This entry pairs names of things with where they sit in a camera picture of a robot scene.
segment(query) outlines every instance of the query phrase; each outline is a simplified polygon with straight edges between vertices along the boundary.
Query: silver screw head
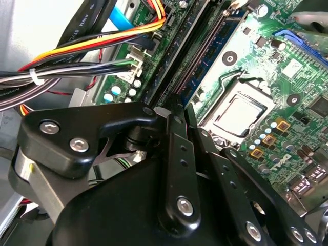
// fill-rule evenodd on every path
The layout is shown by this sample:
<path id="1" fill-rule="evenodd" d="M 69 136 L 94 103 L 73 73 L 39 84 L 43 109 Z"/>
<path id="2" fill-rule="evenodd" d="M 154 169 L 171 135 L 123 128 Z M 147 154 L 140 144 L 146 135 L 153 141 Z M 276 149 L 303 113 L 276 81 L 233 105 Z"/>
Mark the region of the silver screw head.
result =
<path id="1" fill-rule="evenodd" d="M 208 137 L 209 136 L 209 133 L 205 130 L 202 130 L 201 133 L 203 134 L 203 136 L 205 137 Z"/>
<path id="2" fill-rule="evenodd" d="M 260 242 L 262 240 L 262 236 L 261 236 L 260 231 L 257 229 L 257 227 L 253 223 L 247 221 L 246 222 L 246 229 L 247 229 L 248 234 L 250 234 L 250 236 L 255 241 Z"/>
<path id="3" fill-rule="evenodd" d="M 295 228 L 295 227 L 291 227 L 292 233 L 294 235 L 294 237 L 300 241 L 300 242 L 304 242 L 304 238 L 303 236 L 299 233 L 299 231 Z"/>
<path id="4" fill-rule="evenodd" d="M 316 237 L 308 230 L 308 229 L 304 229 L 305 230 L 305 234 L 308 237 L 308 239 L 312 242 L 312 243 L 317 243 L 317 239 Z"/>
<path id="5" fill-rule="evenodd" d="M 89 144 L 83 138 L 74 138 L 70 141 L 70 147 L 76 152 L 86 152 L 89 149 Z"/>
<path id="6" fill-rule="evenodd" d="M 60 130 L 60 128 L 59 128 L 59 126 L 56 123 L 50 122 L 50 121 L 46 121 L 46 122 L 43 122 L 40 125 L 40 130 L 43 133 L 52 135 L 52 134 L 58 133 L 59 130 Z"/>
<path id="7" fill-rule="evenodd" d="M 185 9 L 188 7 L 188 3 L 185 0 L 179 1 L 179 7 Z"/>
<path id="8" fill-rule="evenodd" d="M 230 150 L 229 153 L 230 153 L 233 157 L 235 157 L 235 158 L 237 157 L 237 155 L 236 155 L 236 153 L 235 153 L 234 151 Z"/>
<path id="9" fill-rule="evenodd" d="M 191 202 L 185 198 L 178 199 L 178 209 L 186 216 L 192 216 L 194 213 Z"/>

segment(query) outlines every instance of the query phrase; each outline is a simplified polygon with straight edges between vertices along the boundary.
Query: cable tie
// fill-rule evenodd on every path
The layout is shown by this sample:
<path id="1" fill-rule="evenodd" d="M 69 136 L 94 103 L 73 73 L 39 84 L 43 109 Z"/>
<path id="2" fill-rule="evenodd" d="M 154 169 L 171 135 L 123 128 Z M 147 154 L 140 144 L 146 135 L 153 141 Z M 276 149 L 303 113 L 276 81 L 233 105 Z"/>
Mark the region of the cable tie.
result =
<path id="1" fill-rule="evenodd" d="M 35 68 L 32 68 L 30 69 L 30 75 L 31 75 L 31 78 L 33 80 L 33 82 L 37 85 L 37 86 L 41 86 L 45 83 L 45 80 L 44 79 L 39 79 L 37 77 L 37 74 L 36 74 L 36 70 Z"/>

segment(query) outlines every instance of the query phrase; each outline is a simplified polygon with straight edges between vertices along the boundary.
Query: motherboard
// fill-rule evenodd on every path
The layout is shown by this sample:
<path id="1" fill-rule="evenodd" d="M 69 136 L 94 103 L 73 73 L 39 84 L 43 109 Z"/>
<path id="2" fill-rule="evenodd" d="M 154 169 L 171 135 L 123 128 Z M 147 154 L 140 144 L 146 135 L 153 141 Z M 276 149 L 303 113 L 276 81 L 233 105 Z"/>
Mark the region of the motherboard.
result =
<path id="1" fill-rule="evenodd" d="M 296 22 L 301 2 L 255 0 L 227 14 L 231 1 L 164 0 L 155 48 L 122 45 L 116 59 L 133 70 L 109 76 L 96 103 L 155 107 L 181 95 L 218 148 L 238 149 L 303 215 L 328 200 L 328 56 L 326 36 Z M 140 3 L 132 22 L 152 17 Z"/>

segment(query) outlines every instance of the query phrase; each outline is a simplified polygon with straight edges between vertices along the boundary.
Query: black mechanical arm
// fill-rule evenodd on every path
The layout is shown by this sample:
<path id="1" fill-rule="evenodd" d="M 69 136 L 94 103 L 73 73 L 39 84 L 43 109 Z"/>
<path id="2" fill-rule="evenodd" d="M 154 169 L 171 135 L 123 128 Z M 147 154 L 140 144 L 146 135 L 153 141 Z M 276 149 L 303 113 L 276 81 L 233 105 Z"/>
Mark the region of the black mechanical arm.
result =
<path id="1" fill-rule="evenodd" d="M 235 149 L 217 150 L 192 106 L 169 102 L 23 119 L 9 179 L 48 212 L 49 245 L 322 245 Z M 93 165 L 137 150 L 145 160 L 88 186 Z"/>

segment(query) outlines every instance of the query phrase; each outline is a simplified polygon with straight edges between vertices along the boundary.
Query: yellow wire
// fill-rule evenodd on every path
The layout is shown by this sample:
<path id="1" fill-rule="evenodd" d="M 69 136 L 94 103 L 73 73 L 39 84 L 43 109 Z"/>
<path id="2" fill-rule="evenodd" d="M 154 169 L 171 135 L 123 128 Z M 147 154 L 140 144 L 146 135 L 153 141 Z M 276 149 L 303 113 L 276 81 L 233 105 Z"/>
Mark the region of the yellow wire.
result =
<path id="1" fill-rule="evenodd" d="M 105 36 L 97 38 L 97 39 L 88 40 L 88 41 L 81 42 L 81 43 L 78 43 L 78 44 L 62 47 L 62 48 L 59 48 L 59 49 L 54 49 L 54 50 L 51 50 L 51 51 L 48 51 L 48 52 L 45 52 L 45 53 L 39 55 L 33 61 L 35 62 L 35 61 L 41 60 L 41 59 L 43 59 L 47 56 L 68 52 L 72 49 L 82 48 L 84 46 L 93 45 L 93 44 L 108 41 L 108 40 L 111 40 L 111 39 L 120 38 L 120 37 L 124 37 L 124 36 L 132 36 L 132 35 L 137 35 L 137 34 L 152 32 L 152 31 L 157 30 L 158 28 L 162 27 L 162 25 L 165 22 L 166 18 L 162 18 L 161 10 L 160 10 L 159 4 L 157 2 L 159 0 L 151 0 L 151 1 L 152 1 L 153 5 L 156 9 L 156 12 L 157 12 L 157 15 L 158 15 L 158 18 L 159 18 L 159 20 L 157 22 L 149 23 L 149 24 L 143 25 L 141 27 L 135 27 L 135 28 L 132 28 L 132 29 L 129 29 L 127 31 L 120 32 L 120 33 L 105 35 Z"/>

